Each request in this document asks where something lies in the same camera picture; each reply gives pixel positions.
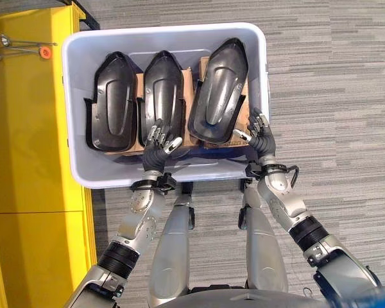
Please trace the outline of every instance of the striped carpet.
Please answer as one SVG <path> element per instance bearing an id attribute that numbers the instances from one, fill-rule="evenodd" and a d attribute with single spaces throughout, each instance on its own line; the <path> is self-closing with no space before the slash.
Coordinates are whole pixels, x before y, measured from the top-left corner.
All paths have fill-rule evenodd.
<path id="1" fill-rule="evenodd" d="M 385 284 L 385 1 L 81 0 L 103 29 L 246 21 L 266 35 L 271 124 L 280 162 L 298 164 L 299 194 L 314 215 Z M 0 12 L 56 1 L 1 0 Z M 167 197 L 159 234 L 179 190 Z M 129 211 L 128 189 L 94 191 L 98 252 Z M 246 280 L 237 229 L 238 181 L 198 182 L 191 287 Z M 321 298 L 313 269 L 266 214 L 282 248 L 289 290 Z M 145 307 L 157 241 L 140 258 L 120 303 Z"/>

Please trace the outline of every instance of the screw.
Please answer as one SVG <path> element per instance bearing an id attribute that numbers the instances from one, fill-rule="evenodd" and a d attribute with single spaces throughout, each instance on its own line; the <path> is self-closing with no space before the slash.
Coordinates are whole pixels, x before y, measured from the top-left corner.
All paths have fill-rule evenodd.
<path id="1" fill-rule="evenodd" d="M 114 291 L 115 297 L 121 297 L 123 294 L 124 288 L 122 286 L 118 286 L 117 289 Z"/>

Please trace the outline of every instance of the robot forearm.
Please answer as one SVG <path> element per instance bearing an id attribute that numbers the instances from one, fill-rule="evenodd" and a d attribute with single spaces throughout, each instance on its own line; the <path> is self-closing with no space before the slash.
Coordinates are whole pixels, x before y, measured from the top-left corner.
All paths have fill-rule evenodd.
<path id="1" fill-rule="evenodd" d="M 259 177 L 258 192 L 273 217 L 302 249 L 307 262 L 317 267 L 314 279 L 325 297 L 348 298 L 380 286 L 377 277 L 307 210 L 303 199 L 293 191 L 294 181 L 286 178 L 287 168 L 278 165 L 272 155 L 260 158 L 259 164 L 263 177 Z"/>
<path id="2" fill-rule="evenodd" d="M 65 308 L 117 307 L 114 297 L 121 296 L 139 256 L 155 236 L 156 219 L 165 205 L 162 188 L 171 179 L 158 171 L 147 171 L 143 179 L 136 182 L 137 187 L 133 185 L 131 213 L 124 217 L 117 235 L 97 265 L 86 274 Z"/>

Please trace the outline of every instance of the black molded plastic cover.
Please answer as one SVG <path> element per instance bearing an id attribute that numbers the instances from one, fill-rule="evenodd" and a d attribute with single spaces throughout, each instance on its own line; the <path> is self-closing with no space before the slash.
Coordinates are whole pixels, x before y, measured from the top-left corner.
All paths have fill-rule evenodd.
<path id="1" fill-rule="evenodd" d="M 238 38 L 231 38 L 211 54 L 191 108 L 191 135 L 215 144 L 230 140 L 245 98 L 241 91 L 247 73 L 244 45 Z"/>
<path id="2" fill-rule="evenodd" d="M 168 51 L 157 53 L 144 72 L 144 100 L 139 100 L 139 142 L 145 145 L 157 119 L 175 137 L 184 136 L 185 101 L 182 68 Z"/>
<path id="3" fill-rule="evenodd" d="M 118 51 L 107 56 L 94 77 L 87 107 L 87 145 L 100 151 L 126 151 L 137 136 L 137 77 L 134 63 Z"/>

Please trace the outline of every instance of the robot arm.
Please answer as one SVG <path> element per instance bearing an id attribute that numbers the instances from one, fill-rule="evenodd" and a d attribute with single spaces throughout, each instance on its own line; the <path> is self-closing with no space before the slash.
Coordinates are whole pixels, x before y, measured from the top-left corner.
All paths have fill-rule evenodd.
<path id="1" fill-rule="evenodd" d="M 307 262 L 317 268 L 314 279 L 323 295 L 330 301 L 338 301 L 380 287 L 375 274 L 322 227 L 294 192 L 298 168 L 278 164 L 275 141 L 260 110 L 253 110 L 250 123 L 252 136 L 234 130 L 234 134 L 258 153 L 258 162 L 250 163 L 246 169 L 247 176 L 259 180 L 258 192 L 268 203 L 273 217 L 302 249 Z M 289 180 L 286 173 L 291 170 L 295 170 L 295 174 Z"/>
<path id="2" fill-rule="evenodd" d="M 156 220 L 165 205 L 164 195 L 176 184 L 169 173 L 163 174 L 164 164 L 182 139 L 168 140 L 168 131 L 162 128 L 160 120 L 152 126 L 144 149 L 142 180 L 131 186 L 131 213 L 124 217 L 117 235 L 87 272 L 65 308 L 118 308 L 115 298 L 122 295 L 139 256 L 152 242 Z"/>

